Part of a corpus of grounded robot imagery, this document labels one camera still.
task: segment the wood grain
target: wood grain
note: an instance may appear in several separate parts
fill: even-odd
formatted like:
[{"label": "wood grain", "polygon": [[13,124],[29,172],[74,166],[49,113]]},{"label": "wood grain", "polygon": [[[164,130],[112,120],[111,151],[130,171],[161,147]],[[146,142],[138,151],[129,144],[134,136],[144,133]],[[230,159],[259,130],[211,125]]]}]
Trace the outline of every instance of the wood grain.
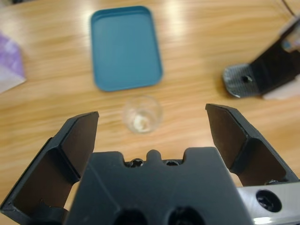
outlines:
[{"label": "wood grain", "polygon": [[[153,12],[163,80],[102,92],[92,77],[90,16],[132,5]],[[130,160],[157,149],[163,158],[182,158],[188,147],[213,146],[205,104],[230,105],[300,176],[299,97],[234,99],[221,81],[225,67],[254,59],[290,18],[279,0],[37,0],[1,9],[0,29],[21,46],[28,80],[0,95],[0,201],[65,120],[90,111],[100,113],[95,151],[120,151]],[[133,134],[122,124],[125,102],[137,95],[153,96],[164,110],[151,134]],[[3,215],[0,223],[15,224]]]}]

